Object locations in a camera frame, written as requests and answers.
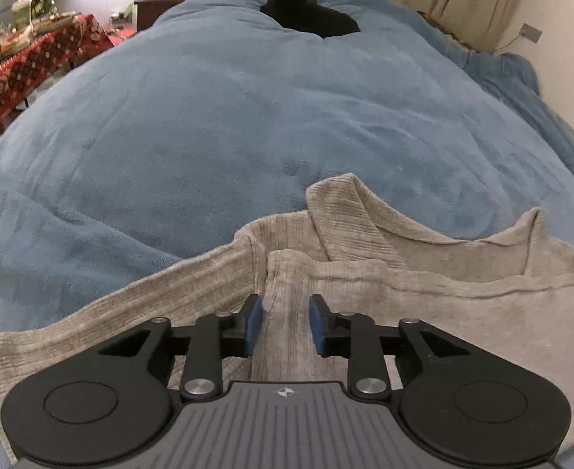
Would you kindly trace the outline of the black cat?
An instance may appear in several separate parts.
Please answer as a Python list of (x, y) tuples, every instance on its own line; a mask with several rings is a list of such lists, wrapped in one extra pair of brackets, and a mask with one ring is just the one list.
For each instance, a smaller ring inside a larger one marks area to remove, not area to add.
[(260, 12), (281, 27), (322, 38), (359, 33), (357, 21), (349, 15), (323, 6), (315, 0), (266, 0)]

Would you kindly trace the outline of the grey wall socket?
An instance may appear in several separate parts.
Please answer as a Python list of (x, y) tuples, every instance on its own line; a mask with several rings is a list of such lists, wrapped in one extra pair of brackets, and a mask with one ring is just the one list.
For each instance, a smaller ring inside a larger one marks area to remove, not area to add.
[(521, 25), (519, 30), (519, 35), (532, 43), (539, 43), (539, 40), (543, 34), (543, 31), (533, 27), (528, 23)]

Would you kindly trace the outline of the grey knit polo shirt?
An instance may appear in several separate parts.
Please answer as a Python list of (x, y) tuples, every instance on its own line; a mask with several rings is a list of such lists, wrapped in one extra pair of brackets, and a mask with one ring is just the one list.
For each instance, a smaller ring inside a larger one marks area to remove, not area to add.
[(135, 324), (187, 324), (251, 293), (263, 299), (263, 328), (251, 361), (227, 376), (339, 379), (344, 362), (313, 354), (308, 304), (319, 294), (381, 324), (419, 318), (552, 381), (572, 406), (558, 462), (574, 468), (574, 247), (549, 233), (540, 209), (469, 242), (402, 215), (355, 175), (309, 186), (306, 200), (50, 326), (0, 333), (0, 406), (24, 378)]

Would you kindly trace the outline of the red patterned tablecloth table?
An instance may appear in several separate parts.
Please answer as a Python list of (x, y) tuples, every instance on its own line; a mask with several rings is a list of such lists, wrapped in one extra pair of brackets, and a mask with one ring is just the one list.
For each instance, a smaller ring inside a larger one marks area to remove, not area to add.
[(96, 18), (81, 15), (0, 64), (0, 135), (16, 106), (50, 75), (67, 64), (77, 66), (112, 48), (111, 39)]

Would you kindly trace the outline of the dark wooden nightstand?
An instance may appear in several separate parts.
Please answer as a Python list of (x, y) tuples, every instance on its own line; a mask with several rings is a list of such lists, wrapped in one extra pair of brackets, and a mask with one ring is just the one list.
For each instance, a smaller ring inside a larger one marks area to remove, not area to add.
[(136, 31), (150, 28), (163, 13), (184, 0), (135, 0)]

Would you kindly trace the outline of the green drink cup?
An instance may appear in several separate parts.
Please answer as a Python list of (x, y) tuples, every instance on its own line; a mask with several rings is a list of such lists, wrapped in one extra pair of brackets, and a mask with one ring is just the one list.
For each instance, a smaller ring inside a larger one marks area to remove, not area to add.
[(16, 31), (26, 29), (31, 21), (31, 0), (16, 0), (11, 6), (11, 19)]

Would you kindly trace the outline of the blue plush duvet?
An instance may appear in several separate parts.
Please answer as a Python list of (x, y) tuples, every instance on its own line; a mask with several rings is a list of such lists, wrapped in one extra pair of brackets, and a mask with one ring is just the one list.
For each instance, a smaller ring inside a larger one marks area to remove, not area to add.
[(528, 61), (465, 52), (391, 0), (320, 0), (360, 27), (328, 39), (265, 1), (186, 0), (0, 137), (0, 333), (302, 212), (309, 186), (346, 174), (454, 239), (540, 209), (574, 247), (574, 131)]

